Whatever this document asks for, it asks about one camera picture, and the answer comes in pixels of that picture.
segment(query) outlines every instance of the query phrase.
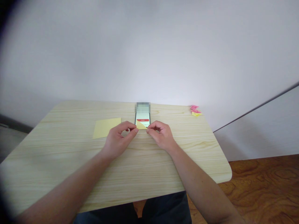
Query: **person's lap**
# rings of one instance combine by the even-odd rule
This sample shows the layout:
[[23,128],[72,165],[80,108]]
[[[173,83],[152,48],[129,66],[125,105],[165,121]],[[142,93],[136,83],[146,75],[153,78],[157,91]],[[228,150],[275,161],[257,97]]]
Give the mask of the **person's lap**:
[[102,208],[77,215],[74,224],[104,223],[182,223],[191,224],[185,191],[147,199],[142,218],[137,217],[133,203]]

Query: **hand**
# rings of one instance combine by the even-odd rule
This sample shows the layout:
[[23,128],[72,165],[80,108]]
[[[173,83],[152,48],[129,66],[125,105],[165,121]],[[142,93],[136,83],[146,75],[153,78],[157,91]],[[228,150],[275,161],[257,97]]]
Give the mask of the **hand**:
[[169,150],[178,147],[178,144],[173,139],[170,127],[160,121],[151,123],[146,130],[150,136],[156,141],[157,145],[169,153]]
[[[130,133],[123,137],[121,134],[124,130],[129,131]],[[133,140],[133,138],[137,135],[138,129],[136,128],[136,125],[125,121],[121,124],[117,125],[116,127],[110,129],[109,134],[106,139],[106,143],[100,151],[100,153],[111,160],[114,160],[123,152],[126,150],[130,142]]]

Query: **white wall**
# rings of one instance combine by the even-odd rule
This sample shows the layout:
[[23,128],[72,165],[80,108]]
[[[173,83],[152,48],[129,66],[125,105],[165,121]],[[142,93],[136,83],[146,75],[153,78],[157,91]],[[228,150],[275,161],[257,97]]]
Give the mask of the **white wall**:
[[299,2],[24,1],[2,42],[0,113],[61,100],[200,105],[216,130],[299,81]]
[[299,87],[214,134],[228,161],[299,154]]

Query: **brown floor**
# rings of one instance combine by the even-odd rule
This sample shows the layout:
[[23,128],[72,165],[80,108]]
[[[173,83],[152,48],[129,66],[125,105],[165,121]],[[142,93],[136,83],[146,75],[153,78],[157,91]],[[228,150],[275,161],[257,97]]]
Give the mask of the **brown floor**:
[[[246,223],[299,224],[299,155],[230,162],[233,178],[219,186]],[[189,200],[194,224],[206,223]],[[146,200],[134,202],[138,217]]]

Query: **folded paper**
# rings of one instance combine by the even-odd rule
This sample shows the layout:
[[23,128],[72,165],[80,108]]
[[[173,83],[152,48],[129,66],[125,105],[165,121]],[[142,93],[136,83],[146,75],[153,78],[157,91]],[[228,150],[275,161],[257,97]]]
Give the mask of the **folded paper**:
[[202,113],[199,110],[197,110],[196,108],[198,108],[198,106],[191,105],[191,107],[190,107],[192,116],[198,117],[198,116],[202,115]]
[[136,126],[139,130],[147,129],[142,123],[140,123],[138,120],[136,120]]

